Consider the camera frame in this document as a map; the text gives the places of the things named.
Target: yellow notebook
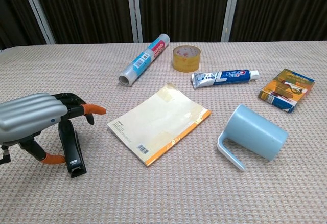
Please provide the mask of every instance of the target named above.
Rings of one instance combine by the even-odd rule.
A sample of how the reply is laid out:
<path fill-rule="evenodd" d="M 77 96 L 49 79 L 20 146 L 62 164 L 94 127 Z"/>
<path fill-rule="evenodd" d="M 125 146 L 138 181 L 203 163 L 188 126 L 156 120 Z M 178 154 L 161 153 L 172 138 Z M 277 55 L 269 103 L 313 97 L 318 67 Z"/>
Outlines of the yellow notebook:
<path fill-rule="evenodd" d="M 168 83 L 149 99 L 108 123 L 147 166 L 195 129 L 210 111 Z"/>

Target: orange fingertip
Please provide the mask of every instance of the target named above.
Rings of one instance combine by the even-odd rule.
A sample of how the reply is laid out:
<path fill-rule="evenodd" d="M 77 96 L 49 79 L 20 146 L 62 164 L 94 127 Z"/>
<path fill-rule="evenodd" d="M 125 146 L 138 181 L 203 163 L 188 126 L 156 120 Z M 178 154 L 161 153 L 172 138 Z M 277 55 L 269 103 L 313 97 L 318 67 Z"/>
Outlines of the orange fingertip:
<path fill-rule="evenodd" d="M 64 156 L 61 155 L 50 155 L 47 153 L 45 158 L 41 160 L 41 162 L 45 164 L 62 164 L 66 162 L 66 159 Z"/>
<path fill-rule="evenodd" d="M 84 108 L 84 115 L 88 113 L 94 113 L 94 114 L 99 114 L 103 115 L 106 114 L 107 111 L 105 108 L 98 106 L 98 105 L 90 105 L 90 104 L 85 104 L 81 105 Z"/>

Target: textured tablecloth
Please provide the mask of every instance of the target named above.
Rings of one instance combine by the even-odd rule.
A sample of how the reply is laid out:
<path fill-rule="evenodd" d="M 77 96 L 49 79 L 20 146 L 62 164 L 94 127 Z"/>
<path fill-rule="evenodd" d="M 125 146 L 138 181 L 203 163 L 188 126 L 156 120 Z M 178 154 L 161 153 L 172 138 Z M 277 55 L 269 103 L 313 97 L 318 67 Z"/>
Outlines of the textured tablecloth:
<path fill-rule="evenodd" d="M 18 145 L 0 165 L 0 223 L 326 223 L 327 42 L 189 43 L 201 49 L 201 71 L 259 70 L 257 81 L 194 90 L 190 73 L 172 68 L 171 43 L 132 87 L 118 74 L 147 46 L 25 46 L 0 54 L 0 102 L 48 92 L 75 93 L 107 109 L 91 126 L 72 119 L 87 173 L 71 179 L 64 164 L 45 165 Z M 291 114 L 258 98 L 283 68 L 316 80 Z M 212 114 L 146 167 L 107 128 L 167 82 Z M 217 150 L 217 138 L 243 103 L 289 132 L 274 161 L 227 141 L 247 169 Z M 57 126 L 37 142 L 63 154 Z"/>

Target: cardboard box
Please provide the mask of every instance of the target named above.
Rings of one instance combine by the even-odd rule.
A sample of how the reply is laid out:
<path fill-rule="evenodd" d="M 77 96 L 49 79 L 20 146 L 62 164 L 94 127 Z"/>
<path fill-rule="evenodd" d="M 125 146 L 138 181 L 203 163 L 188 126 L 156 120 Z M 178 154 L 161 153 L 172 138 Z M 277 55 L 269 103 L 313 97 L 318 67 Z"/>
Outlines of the cardboard box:
<path fill-rule="evenodd" d="M 315 80 L 284 69 L 260 91 L 259 98 L 291 113 L 314 84 Z"/>

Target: curtain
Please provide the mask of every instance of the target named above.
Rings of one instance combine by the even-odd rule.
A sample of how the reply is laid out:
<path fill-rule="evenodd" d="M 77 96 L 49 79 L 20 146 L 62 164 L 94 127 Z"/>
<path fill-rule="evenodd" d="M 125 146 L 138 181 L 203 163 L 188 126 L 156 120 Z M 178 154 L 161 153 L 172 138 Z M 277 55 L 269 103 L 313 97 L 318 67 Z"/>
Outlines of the curtain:
<path fill-rule="evenodd" d="M 57 44 L 133 42 L 128 0 L 40 0 Z"/>
<path fill-rule="evenodd" d="M 28 0 L 0 0 L 0 49 L 45 44 Z"/>
<path fill-rule="evenodd" d="M 326 0 L 238 0 L 230 40 L 327 40 Z"/>
<path fill-rule="evenodd" d="M 161 33 L 171 42 L 218 42 L 227 0 L 139 0 L 143 42 Z"/>

